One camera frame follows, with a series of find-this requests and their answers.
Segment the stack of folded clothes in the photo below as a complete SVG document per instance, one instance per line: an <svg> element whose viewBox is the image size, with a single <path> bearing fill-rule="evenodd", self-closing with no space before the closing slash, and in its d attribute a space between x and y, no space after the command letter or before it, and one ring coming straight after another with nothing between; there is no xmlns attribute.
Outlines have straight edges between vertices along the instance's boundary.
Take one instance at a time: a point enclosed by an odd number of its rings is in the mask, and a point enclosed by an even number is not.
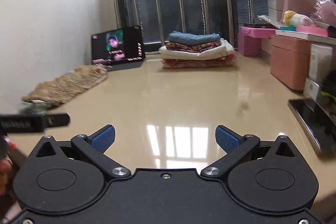
<svg viewBox="0 0 336 224"><path fill-rule="evenodd" d="M159 49L164 68L232 66L235 50L219 34L172 32Z"/></svg>

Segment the floor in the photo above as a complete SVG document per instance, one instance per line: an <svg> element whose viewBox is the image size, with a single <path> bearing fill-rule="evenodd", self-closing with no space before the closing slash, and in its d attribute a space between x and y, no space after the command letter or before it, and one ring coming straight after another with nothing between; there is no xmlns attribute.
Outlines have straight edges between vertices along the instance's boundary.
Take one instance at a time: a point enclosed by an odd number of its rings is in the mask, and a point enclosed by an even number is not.
<svg viewBox="0 0 336 224"><path fill-rule="evenodd" d="M105 154L132 172L137 167L200 171L225 155L215 141L219 124L261 140L285 134L316 174L318 199L336 191L336 160L316 157L287 106L299 95L274 78L261 59L238 55L235 67L162 69L158 58L149 56L141 68L111 72L105 82L59 107L56 112L68 112L71 125L46 134L69 140L112 124L116 139ZM11 136L25 153L40 138Z"/></svg>

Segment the pink drawer cabinet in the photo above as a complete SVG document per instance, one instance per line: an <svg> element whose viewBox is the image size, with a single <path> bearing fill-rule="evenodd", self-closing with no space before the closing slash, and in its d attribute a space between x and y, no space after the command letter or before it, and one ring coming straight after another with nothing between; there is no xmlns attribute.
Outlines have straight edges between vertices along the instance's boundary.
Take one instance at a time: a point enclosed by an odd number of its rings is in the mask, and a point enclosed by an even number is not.
<svg viewBox="0 0 336 224"><path fill-rule="evenodd" d="M310 41L272 36L271 74L286 86L303 91L309 74Z"/></svg>
<svg viewBox="0 0 336 224"><path fill-rule="evenodd" d="M238 52L243 56L257 56L261 49L261 38L238 34Z"/></svg>

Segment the stuffed toy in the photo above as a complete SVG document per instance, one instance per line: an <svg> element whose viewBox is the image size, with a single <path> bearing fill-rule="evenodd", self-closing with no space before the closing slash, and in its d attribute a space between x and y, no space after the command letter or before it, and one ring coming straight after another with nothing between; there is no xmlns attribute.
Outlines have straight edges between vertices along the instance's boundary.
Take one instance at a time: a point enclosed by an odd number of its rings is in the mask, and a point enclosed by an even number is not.
<svg viewBox="0 0 336 224"><path fill-rule="evenodd" d="M283 23L287 27L298 27L301 25L310 26L314 24L314 22L308 16L300 15L293 11L285 12Z"/></svg>

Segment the pink box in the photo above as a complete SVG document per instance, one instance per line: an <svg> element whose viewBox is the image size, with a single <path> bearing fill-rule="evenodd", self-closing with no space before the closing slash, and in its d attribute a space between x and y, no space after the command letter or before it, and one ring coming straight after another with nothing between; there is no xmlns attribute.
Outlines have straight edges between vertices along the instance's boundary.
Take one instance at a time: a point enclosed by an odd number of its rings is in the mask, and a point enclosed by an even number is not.
<svg viewBox="0 0 336 224"><path fill-rule="evenodd" d="M275 34L276 29L264 29L264 28L249 28L242 27L241 34L248 35L253 38L271 38Z"/></svg>
<svg viewBox="0 0 336 224"><path fill-rule="evenodd" d="M261 38L238 34L238 52L243 56L257 56L261 49Z"/></svg>
<svg viewBox="0 0 336 224"><path fill-rule="evenodd" d="M271 74L292 90L302 91L309 74L310 41L272 36Z"/></svg>
<svg viewBox="0 0 336 224"><path fill-rule="evenodd" d="M313 34L313 35L319 35L321 37L328 37L328 31L326 29L319 28L316 25L297 26L296 31L297 32L304 32L304 33L308 33L308 34Z"/></svg>

